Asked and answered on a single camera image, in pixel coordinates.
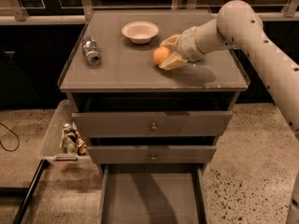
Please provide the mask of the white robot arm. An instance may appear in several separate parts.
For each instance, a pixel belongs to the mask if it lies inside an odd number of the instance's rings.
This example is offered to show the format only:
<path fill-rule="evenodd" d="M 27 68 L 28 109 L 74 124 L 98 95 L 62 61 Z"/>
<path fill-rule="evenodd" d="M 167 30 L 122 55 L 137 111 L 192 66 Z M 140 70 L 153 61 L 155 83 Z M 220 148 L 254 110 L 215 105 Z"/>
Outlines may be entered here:
<path fill-rule="evenodd" d="M 172 31 L 163 43 L 190 61 L 211 51 L 241 49 L 274 100 L 235 109 L 204 175 L 210 224 L 298 224 L 297 63 L 240 0 L 223 5 L 206 24 Z"/>

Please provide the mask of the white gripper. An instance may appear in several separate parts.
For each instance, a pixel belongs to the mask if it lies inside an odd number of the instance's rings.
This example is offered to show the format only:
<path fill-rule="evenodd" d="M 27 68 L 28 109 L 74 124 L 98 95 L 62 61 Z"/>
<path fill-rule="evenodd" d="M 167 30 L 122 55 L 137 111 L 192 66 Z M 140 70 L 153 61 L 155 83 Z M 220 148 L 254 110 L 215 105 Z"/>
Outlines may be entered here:
<path fill-rule="evenodd" d="M 184 66 L 187 61 L 200 61 L 204 54 L 197 48 L 195 33 L 196 27 L 193 26 L 185 30 L 181 35 L 172 35 L 163 40 L 160 43 L 161 47 L 178 50 L 178 52 L 173 52 L 164 62 L 159 64 L 158 67 L 169 71 Z"/>

